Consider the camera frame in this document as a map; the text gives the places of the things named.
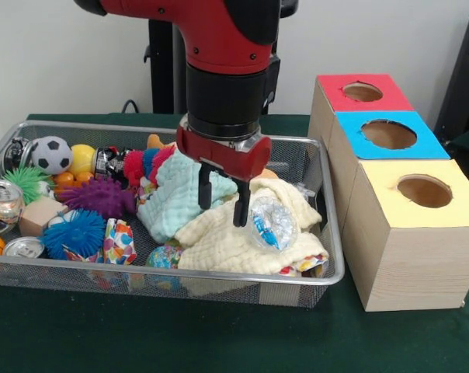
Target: green spiky ball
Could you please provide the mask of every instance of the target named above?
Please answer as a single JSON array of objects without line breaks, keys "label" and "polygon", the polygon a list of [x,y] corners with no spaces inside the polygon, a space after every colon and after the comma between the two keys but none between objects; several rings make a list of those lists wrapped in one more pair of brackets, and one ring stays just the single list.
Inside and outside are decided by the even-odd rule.
[{"label": "green spiky ball", "polygon": [[41,197],[40,181],[45,181],[51,188],[54,188],[54,182],[50,176],[35,167],[22,167],[8,171],[3,178],[23,190],[24,204],[26,205]]}]

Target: yellow ball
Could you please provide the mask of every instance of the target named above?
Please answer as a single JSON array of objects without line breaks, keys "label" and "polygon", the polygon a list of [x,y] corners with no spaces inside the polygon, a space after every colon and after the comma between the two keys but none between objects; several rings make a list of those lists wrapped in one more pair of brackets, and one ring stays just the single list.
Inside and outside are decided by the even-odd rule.
[{"label": "yellow ball", "polygon": [[90,173],[92,171],[92,160],[95,154],[95,149],[89,145],[74,145],[72,146],[72,164],[69,172],[72,175],[79,173]]}]

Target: blue spiky ball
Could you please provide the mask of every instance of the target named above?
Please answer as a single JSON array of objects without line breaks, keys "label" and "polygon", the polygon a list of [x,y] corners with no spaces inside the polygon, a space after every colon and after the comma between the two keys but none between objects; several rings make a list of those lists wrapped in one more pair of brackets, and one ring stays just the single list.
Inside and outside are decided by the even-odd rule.
[{"label": "blue spiky ball", "polygon": [[45,229],[42,242],[51,259],[66,260],[64,246],[73,253],[88,258],[103,246],[105,220],[94,211],[76,210],[69,218]]}]

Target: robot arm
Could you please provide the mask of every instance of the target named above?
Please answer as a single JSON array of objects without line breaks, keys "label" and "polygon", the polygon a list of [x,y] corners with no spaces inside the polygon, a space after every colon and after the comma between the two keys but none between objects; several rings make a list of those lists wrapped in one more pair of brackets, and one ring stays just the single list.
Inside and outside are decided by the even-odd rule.
[{"label": "robot arm", "polygon": [[238,185],[234,225],[248,217],[250,180],[271,152],[259,116],[281,0],[75,0],[83,9],[175,23],[186,45],[188,115],[177,131],[179,150],[201,162],[199,205],[210,208],[209,175]]}]

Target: metal basket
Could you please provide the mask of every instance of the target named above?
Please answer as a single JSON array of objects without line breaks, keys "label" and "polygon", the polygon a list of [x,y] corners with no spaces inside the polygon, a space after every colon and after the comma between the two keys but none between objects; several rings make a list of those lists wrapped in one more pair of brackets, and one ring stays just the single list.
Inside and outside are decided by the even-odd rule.
[{"label": "metal basket", "polygon": [[[65,139],[70,145],[115,145],[142,149],[145,148],[150,133],[159,134],[164,143],[175,140],[174,131],[158,128],[28,120],[14,126],[0,141],[0,171],[4,151],[17,136],[35,139],[53,135]],[[138,254],[134,265],[118,266],[0,256],[0,285],[314,307],[326,288],[340,281],[344,273],[328,158],[325,148],[318,141],[277,136],[272,139],[273,152],[268,168],[287,182],[304,183],[307,189],[316,193],[316,198],[312,199],[311,204],[321,213],[323,222],[314,227],[313,232],[319,237],[331,258],[323,278],[144,267],[148,254],[157,247],[157,243],[136,217],[126,216],[124,220],[127,220],[134,231]],[[3,238],[8,242],[17,237],[19,230],[15,228]],[[190,287],[185,287],[184,284],[193,285],[201,290],[200,293],[207,295],[195,296],[188,290]]]}]

